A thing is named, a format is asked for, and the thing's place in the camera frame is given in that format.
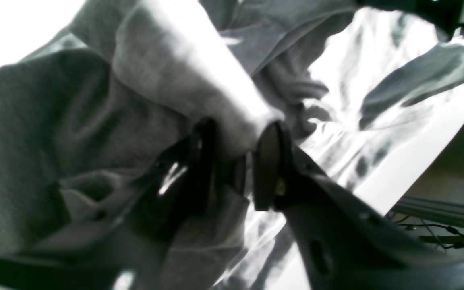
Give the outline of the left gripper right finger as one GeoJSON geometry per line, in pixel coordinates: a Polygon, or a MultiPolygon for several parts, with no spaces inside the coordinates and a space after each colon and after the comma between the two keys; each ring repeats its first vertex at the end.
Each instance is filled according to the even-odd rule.
{"type": "Polygon", "coordinates": [[[284,215],[312,290],[464,290],[464,259],[406,235],[336,184],[281,122],[253,154],[253,202],[284,215]]]}

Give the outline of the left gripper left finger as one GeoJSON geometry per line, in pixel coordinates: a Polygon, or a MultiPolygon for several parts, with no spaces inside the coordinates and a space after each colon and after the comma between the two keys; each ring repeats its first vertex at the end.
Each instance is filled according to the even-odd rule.
{"type": "Polygon", "coordinates": [[[11,290],[156,290],[182,222],[204,210],[217,125],[208,118],[142,175],[31,248],[0,256],[11,290]]]}

